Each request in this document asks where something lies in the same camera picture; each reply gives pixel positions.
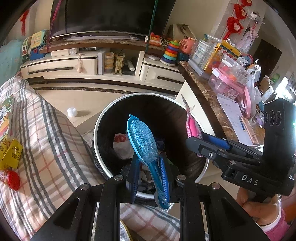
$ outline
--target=drawer handle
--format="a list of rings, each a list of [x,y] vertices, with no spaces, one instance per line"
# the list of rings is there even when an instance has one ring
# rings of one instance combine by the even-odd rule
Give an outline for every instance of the drawer handle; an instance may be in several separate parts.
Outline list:
[[[82,72],[82,66],[81,66],[81,54],[78,55],[78,68],[77,68],[77,72],[81,73]]]
[[[55,68],[55,69],[48,69],[47,72],[57,71],[57,70],[72,70],[74,67],[63,67],[63,68]]]
[[[181,81],[169,79],[169,78],[166,78],[166,77],[157,76],[157,78],[160,79],[160,80],[166,80],[166,81],[174,82],[174,83],[181,84],[181,85],[184,84]]]
[[[47,69],[41,69],[41,70],[35,70],[35,71],[31,71],[31,72],[29,72],[28,71],[28,75],[30,75],[30,74],[37,74],[37,73],[41,73],[41,72],[46,72],[47,71]]]

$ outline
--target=drawer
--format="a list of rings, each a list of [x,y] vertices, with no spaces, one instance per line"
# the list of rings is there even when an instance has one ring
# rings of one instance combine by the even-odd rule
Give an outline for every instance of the drawer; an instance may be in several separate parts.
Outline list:
[[[180,73],[149,66],[145,82],[169,86],[179,91],[185,79]]]
[[[21,68],[22,76],[25,79],[41,77],[47,71],[47,63],[28,65],[27,67]]]
[[[82,72],[78,73],[78,60],[67,59],[47,63],[44,76],[52,75],[95,75],[98,72],[97,59],[81,59]]]

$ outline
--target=human hand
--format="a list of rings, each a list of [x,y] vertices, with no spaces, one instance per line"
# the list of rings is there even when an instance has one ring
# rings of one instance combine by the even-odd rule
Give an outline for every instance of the human hand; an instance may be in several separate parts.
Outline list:
[[[248,202],[249,194],[244,188],[239,188],[237,193],[238,204],[249,214],[251,217],[256,217],[258,225],[267,225],[274,222],[279,215],[279,200],[275,195],[269,203]]]

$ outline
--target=trash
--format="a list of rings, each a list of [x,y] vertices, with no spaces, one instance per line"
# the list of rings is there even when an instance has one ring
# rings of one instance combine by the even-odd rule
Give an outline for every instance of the trash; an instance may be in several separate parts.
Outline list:
[[[137,191],[148,193],[148,194],[154,194],[156,191],[150,171],[148,167],[143,164],[141,165],[141,168],[140,168]]]
[[[121,160],[132,158],[135,152],[126,134],[115,134],[113,149]]]
[[[156,142],[157,149],[159,151],[164,151],[164,149],[165,149],[165,141],[164,141],[164,139],[155,137],[155,142]]]

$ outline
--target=white plastic bag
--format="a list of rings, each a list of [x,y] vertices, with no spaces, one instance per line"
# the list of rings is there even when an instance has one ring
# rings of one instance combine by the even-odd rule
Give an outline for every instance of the white plastic bag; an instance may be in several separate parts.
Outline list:
[[[115,134],[113,149],[121,160],[132,158],[135,152],[126,134]]]
[[[248,88],[251,99],[251,117],[253,117],[256,114],[256,105],[262,100],[262,97],[259,89],[254,87],[256,70],[248,69],[247,71],[252,76],[246,87]]]
[[[255,40],[255,38],[259,37],[258,33],[255,31],[255,29],[250,28],[250,31],[248,31],[239,41],[236,48],[244,53],[247,53],[251,47],[252,42]]]

